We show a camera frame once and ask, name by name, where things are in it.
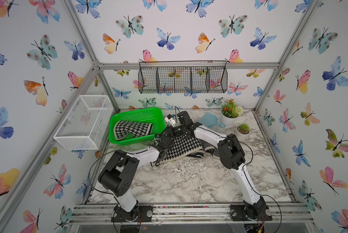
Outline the black white knitted scarf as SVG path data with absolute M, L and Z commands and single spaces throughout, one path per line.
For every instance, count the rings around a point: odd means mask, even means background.
M 212 144 L 188 135 L 173 138 L 172 147 L 168 150 L 167 157 L 161 163 L 171 162 L 183 157 L 203 158 L 205 155 L 212 155 L 214 158 L 220 159 L 219 150 Z M 152 146 L 145 149 L 128 151 L 127 155 L 140 160 L 140 164 L 150 163 L 154 165 L 157 160 L 159 151 Z

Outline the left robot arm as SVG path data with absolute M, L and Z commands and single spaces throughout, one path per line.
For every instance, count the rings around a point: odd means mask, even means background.
M 138 168 L 154 163 L 159 164 L 166 157 L 174 140 L 168 136 L 156 140 L 155 144 L 136 151 L 117 150 L 99 174 L 98 182 L 111 191 L 117 201 L 114 216 L 127 222 L 139 217 L 139 202 L 133 196 L 130 186 Z

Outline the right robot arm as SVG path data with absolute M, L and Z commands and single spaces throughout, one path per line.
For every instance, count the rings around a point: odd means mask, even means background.
M 200 139 L 215 146 L 219 152 L 220 162 L 232 172 L 243 195 L 244 209 L 242 210 L 242 216 L 232 216 L 231 218 L 234 221 L 246 219 L 271 221 L 272 213 L 263 195 L 257 192 L 251 180 L 246 168 L 245 152 L 236 135 L 217 133 L 202 123 L 193 122 L 186 111 L 179 112 L 177 117 L 179 125 L 176 126 L 175 120 L 168 116 L 165 120 L 170 125 L 160 134 L 155 135 L 155 140 L 159 145 L 164 146 L 164 151 L 168 151 L 174 139 L 182 135 Z

